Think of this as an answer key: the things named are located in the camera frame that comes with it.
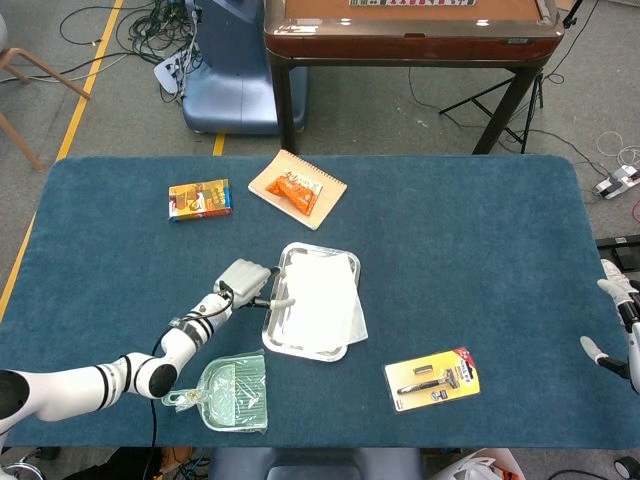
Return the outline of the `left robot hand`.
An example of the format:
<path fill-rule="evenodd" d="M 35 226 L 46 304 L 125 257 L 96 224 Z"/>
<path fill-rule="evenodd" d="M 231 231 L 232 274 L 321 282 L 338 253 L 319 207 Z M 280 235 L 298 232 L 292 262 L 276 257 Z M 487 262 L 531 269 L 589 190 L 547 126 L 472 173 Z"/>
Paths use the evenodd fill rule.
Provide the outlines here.
<path fill-rule="evenodd" d="M 293 306 L 296 300 L 270 300 L 260 296 L 262 288 L 281 272 L 278 266 L 267 268 L 238 259 L 215 281 L 213 292 L 230 299 L 234 310 L 243 307 L 283 310 Z"/>

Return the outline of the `white paper sheet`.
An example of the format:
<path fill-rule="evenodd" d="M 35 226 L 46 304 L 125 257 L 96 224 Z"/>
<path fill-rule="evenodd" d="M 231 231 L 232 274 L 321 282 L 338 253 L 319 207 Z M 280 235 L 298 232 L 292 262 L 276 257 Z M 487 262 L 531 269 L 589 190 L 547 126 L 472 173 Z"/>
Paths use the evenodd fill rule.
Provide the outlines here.
<path fill-rule="evenodd" d="M 306 350 L 330 352 L 364 341 L 368 330 L 350 258 L 294 253 L 285 267 L 284 340 Z"/>

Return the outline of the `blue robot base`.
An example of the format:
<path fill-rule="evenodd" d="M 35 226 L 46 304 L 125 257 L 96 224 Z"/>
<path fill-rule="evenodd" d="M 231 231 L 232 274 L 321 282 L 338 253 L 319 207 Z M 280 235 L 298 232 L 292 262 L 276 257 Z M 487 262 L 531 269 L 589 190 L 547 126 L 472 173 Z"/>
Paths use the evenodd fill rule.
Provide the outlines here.
<path fill-rule="evenodd" d="M 187 74 L 187 126 L 214 134 L 275 135 L 278 121 L 264 42 L 264 0 L 185 0 L 196 15 L 202 63 Z"/>

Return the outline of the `stainless steel tray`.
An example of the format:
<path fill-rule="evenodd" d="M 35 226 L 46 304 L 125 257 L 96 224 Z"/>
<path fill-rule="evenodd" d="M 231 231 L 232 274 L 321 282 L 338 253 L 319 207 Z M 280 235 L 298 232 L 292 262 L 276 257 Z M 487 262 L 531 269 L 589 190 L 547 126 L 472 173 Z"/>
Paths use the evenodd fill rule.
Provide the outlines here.
<path fill-rule="evenodd" d="M 335 262 L 337 257 L 344 258 L 348 262 L 354 285 L 358 287 L 361 263 L 352 252 L 302 242 L 294 242 L 287 245 L 280 256 L 278 267 L 281 269 L 281 273 L 274 280 L 271 294 L 272 300 L 284 301 L 291 298 L 286 280 L 286 267 L 302 261 L 326 264 L 328 260 Z M 302 307 L 303 302 L 296 300 L 294 304 L 284 309 L 269 310 L 262 329 L 264 345 L 275 353 L 314 361 L 337 362 L 341 360 L 346 355 L 351 341 L 335 348 L 321 350 L 321 343 L 315 343 L 315 333 L 296 337 L 286 332 L 288 327 L 301 325 L 303 320 Z"/>

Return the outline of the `green dustpan in plastic wrap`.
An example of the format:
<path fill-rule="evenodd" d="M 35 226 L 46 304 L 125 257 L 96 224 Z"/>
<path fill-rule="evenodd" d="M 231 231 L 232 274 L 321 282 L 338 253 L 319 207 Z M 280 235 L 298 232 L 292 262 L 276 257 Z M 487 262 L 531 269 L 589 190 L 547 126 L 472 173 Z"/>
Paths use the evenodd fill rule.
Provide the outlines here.
<path fill-rule="evenodd" d="M 268 428 L 265 355 L 262 349 L 211 361 L 198 383 L 162 397 L 166 407 L 198 409 L 203 424 L 224 433 L 264 433 Z"/>

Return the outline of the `kraft spiral notebook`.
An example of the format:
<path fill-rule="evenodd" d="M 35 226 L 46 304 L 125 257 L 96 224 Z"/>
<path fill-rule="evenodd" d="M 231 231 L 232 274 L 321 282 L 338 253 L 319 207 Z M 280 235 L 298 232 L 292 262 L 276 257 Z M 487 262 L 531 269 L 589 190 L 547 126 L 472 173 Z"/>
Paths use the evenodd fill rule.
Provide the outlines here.
<path fill-rule="evenodd" d="M 266 191 L 266 186 L 284 170 L 292 170 L 323 185 L 322 192 L 309 216 L 299 212 L 287 199 Z M 311 230 L 317 230 L 347 190 L 347 185 L 317 166 L 287 150 L 281 149 L 266 168 L 248 185 L 250 192 Z"/>

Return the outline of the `white sneaker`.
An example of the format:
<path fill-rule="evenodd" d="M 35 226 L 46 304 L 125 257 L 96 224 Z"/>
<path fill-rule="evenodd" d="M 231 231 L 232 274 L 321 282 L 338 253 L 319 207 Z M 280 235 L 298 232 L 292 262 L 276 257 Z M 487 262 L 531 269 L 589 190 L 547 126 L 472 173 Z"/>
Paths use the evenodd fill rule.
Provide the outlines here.
<path fill-rule="evenodd" d="M 613 262 L 608 259 L 602 259 L 601 264 L 607 280 L 613 282 L 630 296 L 640 295 L 640 290 L 632 284 L 631 280 Z"/>

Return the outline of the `orange snack packet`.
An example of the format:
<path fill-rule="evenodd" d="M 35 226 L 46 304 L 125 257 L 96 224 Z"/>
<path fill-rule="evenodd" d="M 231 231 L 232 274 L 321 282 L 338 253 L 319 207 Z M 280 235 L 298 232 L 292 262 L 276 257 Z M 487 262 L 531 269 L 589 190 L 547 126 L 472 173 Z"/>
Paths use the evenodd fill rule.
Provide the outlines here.
<path fill-rule="evenodd" d="M 309 216 L 322 192 L 323 185 L 315 180 L 284 170 L 266 186 L 266 191 L 287 199 L 299 212 Z"/>

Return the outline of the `white power strip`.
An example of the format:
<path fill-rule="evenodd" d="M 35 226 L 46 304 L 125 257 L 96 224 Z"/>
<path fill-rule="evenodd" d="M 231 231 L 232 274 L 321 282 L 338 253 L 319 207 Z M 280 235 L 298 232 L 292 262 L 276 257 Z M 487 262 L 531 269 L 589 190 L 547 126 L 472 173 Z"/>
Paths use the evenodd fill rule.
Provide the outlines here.
<path fill-rule="evenodd" d="M 640 184 L 640 170 L 623 165 L 595 186 L 596 194 L 610 200 Z"/>
<path fill-rule="evenodd" d="M 179 51 L 157 64 L 153 72 L 165 93 L 183 97 L 190 65 L 191 54 L 187 51 Z"/>

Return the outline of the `white plastic bag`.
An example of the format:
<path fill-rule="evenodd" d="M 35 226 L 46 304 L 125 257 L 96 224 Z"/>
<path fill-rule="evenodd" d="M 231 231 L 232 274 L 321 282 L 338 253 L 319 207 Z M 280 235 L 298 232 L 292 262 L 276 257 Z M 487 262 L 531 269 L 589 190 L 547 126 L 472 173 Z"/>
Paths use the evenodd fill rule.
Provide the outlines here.
<path fill-rule="evenodd" d="M 508 448 L 483 448 L 455 461 L 427 480 L 526 480 Z"/>

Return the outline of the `razor in yellow blister pack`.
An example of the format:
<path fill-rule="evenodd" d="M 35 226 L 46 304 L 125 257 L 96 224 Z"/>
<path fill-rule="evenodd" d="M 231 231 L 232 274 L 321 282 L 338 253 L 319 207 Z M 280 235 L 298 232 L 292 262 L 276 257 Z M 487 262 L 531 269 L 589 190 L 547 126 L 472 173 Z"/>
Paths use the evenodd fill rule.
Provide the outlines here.
<path fill-rule="evenodd" d="M 385 365 L 384 375 L 397 413 L 459 400 L 481 392 L 476 365 L 466 347 Z"/>

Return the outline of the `black tripod stand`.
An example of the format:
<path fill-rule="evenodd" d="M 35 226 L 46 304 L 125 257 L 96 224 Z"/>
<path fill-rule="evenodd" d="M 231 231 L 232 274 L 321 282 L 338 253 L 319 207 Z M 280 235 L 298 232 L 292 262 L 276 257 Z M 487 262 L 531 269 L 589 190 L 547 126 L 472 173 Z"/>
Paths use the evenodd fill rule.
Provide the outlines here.
<path fill-rule="evenodd" d="M 576 15 L 584 0 L 555 0 L 555 1 L 556 1 L 556 5 L 559 7 L 560 10 L 567 11 L 567 14 L 562 20 L 562 25 L 565 30 L 568 30 L 569 28 L 571 28 L 573 25 L 577 23 Z M 540 108 L 544 107 L 544 95 L 543 95 L 544 82 L 547 79 L 551 79 L 554 76 L 558 76 L 557 69 L 563 62 L 564 60 L 561 60 L 554 67 L 551 73 L 544 74 L 543 71 L 540 71 L 534 78 L 531 86 L 530 98 L 526 103 L 526 120 L 525 120 L 524 130 L 521 133 L 516 133 L 514 130 L 512 130 L 508 126 L 504 128 L 504 132 L 507 134 L 507 136 L 511 140 L 514 140 L 517 144 L 520 145 L 520 152 L 522 154 L 526 152 L 531 123 L 535 115 L 536 107 L 537 106 L 539 106 Z M 480 92 L 470 97 L 467 97 L 449 107 L 439 110 L 438 114 L 445 116 L 449 120 L 452 120 L 453 117 L 450 115 L 451 111 L 463 105 L 472 104 L 487 117 L 492 117 L 494 112 L 481 102 L 481 98 L 503 87 L 508 87 L 514 80 L 515 80 L 515 77 L 512 77 L 498 84 L 495 84 L 489 88 L 481 90 Z"/>

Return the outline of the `brown mahjong table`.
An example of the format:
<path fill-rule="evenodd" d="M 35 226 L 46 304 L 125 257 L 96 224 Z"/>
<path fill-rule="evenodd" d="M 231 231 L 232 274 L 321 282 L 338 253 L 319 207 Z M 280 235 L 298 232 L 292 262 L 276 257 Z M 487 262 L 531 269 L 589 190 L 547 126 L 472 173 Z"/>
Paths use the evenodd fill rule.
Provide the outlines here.
<path fill-rule="evenodd" d="M 505 69 L 474 151 L 488 154 L 566 30 L 556 0 L 263 0 L 280 145 L 296 150 L 290 71 L 311 66 Z"/>

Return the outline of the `white chair with wooden legs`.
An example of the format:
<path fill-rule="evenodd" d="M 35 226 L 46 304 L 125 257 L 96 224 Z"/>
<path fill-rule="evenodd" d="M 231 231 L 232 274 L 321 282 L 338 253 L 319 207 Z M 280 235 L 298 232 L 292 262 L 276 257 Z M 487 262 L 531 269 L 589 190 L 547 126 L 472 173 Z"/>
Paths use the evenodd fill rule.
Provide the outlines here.
<path fill-rule="evenodd" d="M 6 24 L 6 21 L 2 14 L 0 13 L 0 71 L 7 71 L 12 74 L 15 78 L 17 78 L 20 82 L 24 84 L 29 84 L 31 79 L 26 75 L 23 75 L 20 71 L 13 68 L 11 65 L 11 61 L 14 57 L 19 56 L 25 60 L 27 60 L 33 66 L 39 68 L 41 71 L 49 74 L 59 83 L 62 83 L 70 90 L 77 93 L 80 97 L 84 99 L 89 99 L 90 94 L 86 92 L 84 89 L 80 88 L 76 83 L 71 81 L 68 77 L 63 75 L 61 72 L 55 70 L 50 67 L 48 64 L 43 62 L 39 57 L 30 52 L 29 50 L 11 47 L 9 43 L 9 31 Z M 0 112 L 0 128 L 7 134 L 13 142 L 20 149 L 24 157 L 31 163 L 33 168 L 36 171 L 43 171 L 44 166 L 40 162 L 38 156 L 31 150 L 27 142 L 24 138 L 19 134 L 19 132 L 13 127 L 10 121 Z"/>

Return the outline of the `black floor base plate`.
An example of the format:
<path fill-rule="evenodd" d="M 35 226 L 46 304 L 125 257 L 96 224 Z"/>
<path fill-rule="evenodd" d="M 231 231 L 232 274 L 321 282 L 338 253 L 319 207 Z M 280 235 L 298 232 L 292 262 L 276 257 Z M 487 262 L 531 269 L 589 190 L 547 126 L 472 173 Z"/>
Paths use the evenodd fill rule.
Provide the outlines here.
<path fill-rule="evenodd" d="M 601 259 L 613 262 L 622 272 L 640 271 L 640 235 L 596 240 Z"/>

